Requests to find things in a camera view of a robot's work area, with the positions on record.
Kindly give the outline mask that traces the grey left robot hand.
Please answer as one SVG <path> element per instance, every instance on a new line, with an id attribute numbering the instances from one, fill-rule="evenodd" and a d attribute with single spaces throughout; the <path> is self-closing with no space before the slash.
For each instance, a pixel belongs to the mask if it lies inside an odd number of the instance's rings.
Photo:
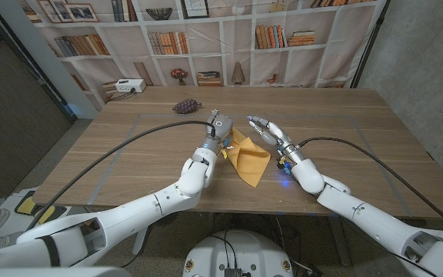
<path id="1" fill-rule="evenodd" d="M 234 121 L 219 110 L 214 109 L 207 120 L 206 137 L 203 147 L 213 152 L 222 149 L 231 142 L 231 131 Z"/>

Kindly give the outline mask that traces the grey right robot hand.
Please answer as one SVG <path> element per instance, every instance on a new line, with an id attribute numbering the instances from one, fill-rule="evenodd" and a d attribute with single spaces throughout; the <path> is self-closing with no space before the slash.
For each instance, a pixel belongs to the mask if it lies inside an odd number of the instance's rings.
<path id="1" fill-rule="evenodd" d="M 295 144 L 286 132 L 274 122 L 249 115 L 248 123 L 267 144 L 279 147 L 285 154 L 296 150 Z"/>

